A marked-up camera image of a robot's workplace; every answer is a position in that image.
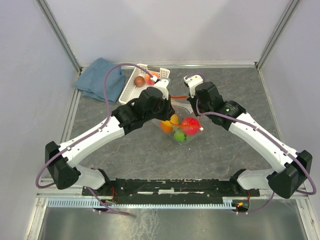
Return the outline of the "brown kiwi toy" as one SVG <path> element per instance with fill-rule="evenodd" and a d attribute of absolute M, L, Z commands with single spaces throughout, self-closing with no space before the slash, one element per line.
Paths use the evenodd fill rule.
<path fill-rule="evenodd" d="M 133 82 L 137 88 L 140 88 L 145 84 L 145 79 L 142 76 L 137 76 Z"/>

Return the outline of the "yellow lemon toy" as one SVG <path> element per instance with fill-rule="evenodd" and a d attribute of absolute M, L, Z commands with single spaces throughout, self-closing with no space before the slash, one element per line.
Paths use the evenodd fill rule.
<path fill-rule="evenodd" d="M 179 118 L 176 114 L 173 114 L 169 120 L 172 126 L 178 127 L 179 126 Z"/>

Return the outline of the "clear zip top bag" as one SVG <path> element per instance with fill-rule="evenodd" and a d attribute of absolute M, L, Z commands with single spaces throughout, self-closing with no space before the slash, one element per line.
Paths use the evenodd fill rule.
<path fill-rule="evenodd" d="M 153 119 L 152 123 L 155 126 L 157 126 L 161 130 L 161 132 L 163 134 L 165 134 L 166 136 L 170 137 L 172 140 L 177 142 L 174 139 L 173 134 L 174 134 L 174 132 L 176 130 L 181 129 L 182 120 L 184 118 L 188 118 L 188 117 L 193 117 L 193 118 L 198 119 L 198 121 L 200 123 L 200 126 L 201 126 L 200 131 L 195 135 L 186 135 L 186 140 L 184 142 L 177 142 L 180 145 L 186 145 L 189 142 L 191 142 L 192 140 L 194 140 L 196 137 L 200 136 L 204 132 L 204 128 L 203 128 L 202 123 L 201 123 L 201 117 L 200 116 L 196 116 L 194 114 L 190 103 L 187 101 L 187 96 L 172 96 L 171 97 L 171 104 L 172 104 L 172 107 L 175 110 L 175 114 L 174 115 L 178 116 L 179 126 L 172 126 L 173 127 L 172 132 L 171 133 L 165 133 L 165 132 L 162 131 L 162 129 L 160 127 L 160 123 L 161 123 L 162 120 Z"/>

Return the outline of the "blue folded cloth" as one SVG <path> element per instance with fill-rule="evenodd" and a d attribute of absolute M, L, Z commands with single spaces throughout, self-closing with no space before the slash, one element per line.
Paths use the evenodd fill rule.
<path fill-rule="evenodd" d="M 103 59 L 96 59 L 75 82 L 74 87 L 88 98 L 105 101 L 104 90 L 110 103 L 116 103 L 125 85 L 126 75 L 120 67 L 111 72 L 115 64 Z"/>

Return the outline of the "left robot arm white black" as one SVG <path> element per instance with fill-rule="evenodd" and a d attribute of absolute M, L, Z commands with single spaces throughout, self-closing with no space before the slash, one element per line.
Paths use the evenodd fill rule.
<path fill-rule="evenodd" d="M 59 190 L 80 185 L 106 195 L 111 189 L 107 175 L 102 170 L 82 166 L 81 161 L 107 143 L 140 129 L 144 123 L 153 119 L 167 121 L 174 113 L 171 96 L 148 87 L 87 132 L 60 144 L 49 142 L 45 146 L 45 167 L 53 185 Z"/>

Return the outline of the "green watermelon toy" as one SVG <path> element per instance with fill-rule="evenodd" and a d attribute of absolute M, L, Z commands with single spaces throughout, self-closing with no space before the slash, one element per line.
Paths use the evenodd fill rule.
<path fill-rule="evenodd" d="M 179 142 L 182 143 L 186 140 L 186 135 L 185 133 L 181 130 L 181 129 L 177 129 L 174 133 L 173 133 L 173 138 Z"/>

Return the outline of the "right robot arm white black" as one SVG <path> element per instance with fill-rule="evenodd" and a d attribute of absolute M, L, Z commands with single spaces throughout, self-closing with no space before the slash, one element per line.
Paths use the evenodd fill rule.
<path fill-rule="evenodd" d="M 257 151 L 270 165 L 270 169 L 239 170 L 229 183 L 231 193 L 242 195 L 247 190 L 272 190 L 289 199 L 300 190 L 305 180 L 310 180 L 313 156 L 306 150 L 298 152 L 284 144 L 260 126 L 237 102 L 225 101 L 211 81 L 198 75 L 188 77 L 184 84 L 189 88 L 190 103 L 196 116 L 208 117 L 215 125 L 241 138 Z"/>

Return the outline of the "white plastic basket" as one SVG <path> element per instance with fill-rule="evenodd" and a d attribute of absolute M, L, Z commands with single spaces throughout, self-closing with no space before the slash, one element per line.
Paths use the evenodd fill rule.
<path fill-rule="evenodd" d="M 166 68 L 162 68 L 162 67 L 158 67 L 158 66 L 153 66 L 153 65 L 147 65 L 147 64 L 143 64 L 143 63 L 138 63 L 138 66 L 140 66 L 141 68 L 147 70 L 148 72 L 155 72 L 158 74 L 160 79 L 168 79 L 170 76 L 170 70 L 166 69 Z M 135 79 L 136 77 L 143 77 L 144 79 L 146 79 L 146 72 L 135 67 L 133 69 L 133 72 L 129 78 L 129 80 L 127 81 L 118 101 L 120 104 L 124 105 L 126 104 L 129 100 L 134 99 L 134 98 L 138 98 L 140 93 L 147 89 L 148 87 L 151 87 L 151 85 L 149 85 L 148 83 L 144 83 L 143 86 L 141 87 L 137 87 L 135 85 Z"/>

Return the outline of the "peach fruit toy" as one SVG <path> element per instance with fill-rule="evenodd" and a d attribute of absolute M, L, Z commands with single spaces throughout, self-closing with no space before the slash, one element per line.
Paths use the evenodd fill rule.
<path fill-rule="evenodd" d="M 157 72 L 154 71 L 150 71 L 151 75 L 156 76 L 157 78 L 159 78 L 159 74 Z M 148 84 L 149 86 L 153 86 L 155 84 L 155 82 L 151 79 L 149 74 L 145 74 L 145 82 L 146 84 Z"/>

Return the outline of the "orange fruit toy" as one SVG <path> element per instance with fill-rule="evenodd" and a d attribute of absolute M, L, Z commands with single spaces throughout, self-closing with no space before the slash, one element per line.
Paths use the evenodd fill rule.
<path fill-rule="evenodd" d="M 173 125 L 170 121 L 161 121 L 160 122 L 160 128 L 164 133 L 171 133 L 173 131 Z"/>

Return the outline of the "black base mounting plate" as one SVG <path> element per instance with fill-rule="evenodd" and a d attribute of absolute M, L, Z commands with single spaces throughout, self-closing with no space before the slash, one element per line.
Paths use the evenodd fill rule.
<path fill-rule="evenodd" d="M 257 189 L 245 190 L 234 179 L 124 179 L 111 180 L 95 190 L 99 197 L 116 197 L 118 204 L 221 204 L 223 198 L 259 197 Z"/>

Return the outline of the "aluminium frame rail front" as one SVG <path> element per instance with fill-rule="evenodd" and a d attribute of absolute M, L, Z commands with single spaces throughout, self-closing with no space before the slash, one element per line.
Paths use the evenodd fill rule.
<path fill-rule="evenodd" d="M 298 186 L 297 181 L 279 182 L 270 176 L 266 178 L 266 185 L 259 185 L 257 181 L 241 185 L 238 179 L 124 179 L 111 180 L 106 185 L 94 192 L 98 197 L 112 197 L 118 195 L 121 198 L 135 195 L 187 195 L 193 194 L 200 197 L 222 198 L 254 198 L 261 197 L 265 193 L 274 192 L 283 199 L 289 199 L 294 194 L 302 194 L 305 189 Z"/>

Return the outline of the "red pomegranate toy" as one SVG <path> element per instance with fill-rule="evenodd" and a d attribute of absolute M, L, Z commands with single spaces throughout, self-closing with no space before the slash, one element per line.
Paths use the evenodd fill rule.
<path fill-rule="evenodd" d="M 196 135 L 200 131 L 200 128 L 200 122 L 195 117 L 186 117 L 181 122 L 181 130 L 187 136 Z"/>

